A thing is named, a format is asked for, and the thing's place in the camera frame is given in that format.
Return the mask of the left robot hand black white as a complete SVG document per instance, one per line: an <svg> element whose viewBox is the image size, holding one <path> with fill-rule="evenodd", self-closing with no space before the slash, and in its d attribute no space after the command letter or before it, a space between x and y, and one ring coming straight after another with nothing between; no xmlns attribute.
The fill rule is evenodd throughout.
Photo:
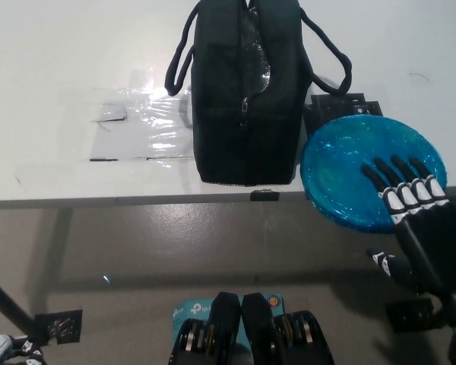
<svg viewBox="0 0 456 365"><path fill-rule="evenodd" d="M27 336L0 335L0 365L3 364L46 365L46 360L41 347Z"/></svg>

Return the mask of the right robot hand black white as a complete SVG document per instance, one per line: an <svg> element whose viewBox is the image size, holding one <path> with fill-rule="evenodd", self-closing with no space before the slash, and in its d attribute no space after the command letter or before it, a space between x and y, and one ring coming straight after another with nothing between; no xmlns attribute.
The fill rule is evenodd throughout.
<svg viewBox="0 0 456 365"><path fill-rule="evenodd" d="M368 249L367 255L399 284L456 306L456 208L437 178L416 157L374 159L361 172L375 187L404 253L400 259Z"/></svg>

